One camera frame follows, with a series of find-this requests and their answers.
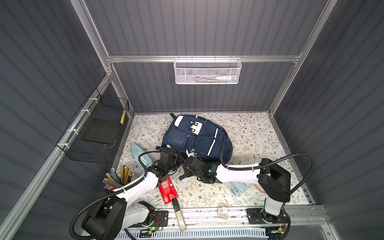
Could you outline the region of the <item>navy blue student backpack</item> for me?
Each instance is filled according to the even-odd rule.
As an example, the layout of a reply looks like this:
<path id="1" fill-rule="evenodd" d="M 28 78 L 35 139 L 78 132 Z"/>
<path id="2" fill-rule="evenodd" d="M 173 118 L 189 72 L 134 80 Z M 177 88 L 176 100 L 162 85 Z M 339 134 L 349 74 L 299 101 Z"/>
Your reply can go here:
<path id="1" fill-rule="evenodd" d="M 182 154 L 195 149 L 204 162 L 218 162 L 220 156 L 227 164 L 233 154 L 233 144 L 226 130 L 216 123 L 192 115 L 174 115 L 163 136 L 162 146 L 175 149 Z"/>

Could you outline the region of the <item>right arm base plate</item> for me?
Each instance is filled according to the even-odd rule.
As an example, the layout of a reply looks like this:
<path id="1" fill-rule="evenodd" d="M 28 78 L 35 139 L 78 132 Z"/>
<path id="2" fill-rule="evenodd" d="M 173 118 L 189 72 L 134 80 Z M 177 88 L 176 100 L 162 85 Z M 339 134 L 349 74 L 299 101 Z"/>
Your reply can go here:
<path id="1" fill-rule="evenodd" d="M 290 222 L 289 215 L 283 210 L 280 211 L 278 216 L 268 214 L 263 208 L 249 208 L 246 209 L 247 218 L 251 225 L 261 224 L 288 224 Z"/>

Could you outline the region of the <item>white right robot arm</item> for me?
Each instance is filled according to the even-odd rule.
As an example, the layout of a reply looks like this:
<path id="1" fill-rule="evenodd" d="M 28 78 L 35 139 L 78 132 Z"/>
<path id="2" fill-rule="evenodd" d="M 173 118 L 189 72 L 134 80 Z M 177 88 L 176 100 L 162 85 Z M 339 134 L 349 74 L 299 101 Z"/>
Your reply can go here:
<path id="1" fill-rule="evenodd" d="M 276 161 L 262 159 L 259 165 L 234 166 L 224 163 L 224 147 L 217 138 L 211 138 L 220 144 L 219 161 L 205 163 L 199 158 L 195 148 L 186 150 L 187 159 L 183 163 L 186 175 L 193 175 L 205 184 L 217 184 L 227 182 L 242 182 L 259 185 L 266 192 L 267 197 L 263 207 L 263 215 L 266 218 L 278 217 L 284 212 L 284 206 L 291 200 L 291 195 L 300 188 L 310 177 L 315 168 L 315 160 L 307 153 L 294 153 L 284 156 Z M 282 168 L 279 163 L 290 158 L 308 157 L 311 165 L 308 173 L 293 188 L 291 188 L 291 174 Z"/>

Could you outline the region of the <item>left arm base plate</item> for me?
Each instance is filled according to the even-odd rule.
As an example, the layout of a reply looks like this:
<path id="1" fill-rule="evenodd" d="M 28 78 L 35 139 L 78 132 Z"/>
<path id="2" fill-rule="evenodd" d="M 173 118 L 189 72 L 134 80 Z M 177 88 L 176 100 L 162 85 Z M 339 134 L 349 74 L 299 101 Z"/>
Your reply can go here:
<path id="1" fill-rule="evenodd" d="M 138 223 L 132 225 L 131 228 L 151 228 L 151 227 L 167 227 L 169 220 L 169 211 L 155 211 L 154 217 L 149 222 Z"/>

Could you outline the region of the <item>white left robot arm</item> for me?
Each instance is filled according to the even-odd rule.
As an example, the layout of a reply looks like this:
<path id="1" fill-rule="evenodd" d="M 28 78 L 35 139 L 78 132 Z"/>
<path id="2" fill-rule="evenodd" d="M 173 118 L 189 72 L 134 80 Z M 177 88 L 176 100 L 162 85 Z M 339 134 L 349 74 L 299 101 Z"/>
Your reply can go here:
<path id="1" fill-rule="evenodd" d="M 159 187 L 185 161 L 179 151 L 158 147 L 138 156 L 143 175 L 113 191 L 103 190 L 100 196 L 75 214 L 69 225 L 70 236 L 75 240 L 113 240 L 122 229 L 145 222 L 151 212 L 148 204 L 139 203 L 140 211 L 147 213 L 134 218 L 131 204 L 146 192 Z"/>

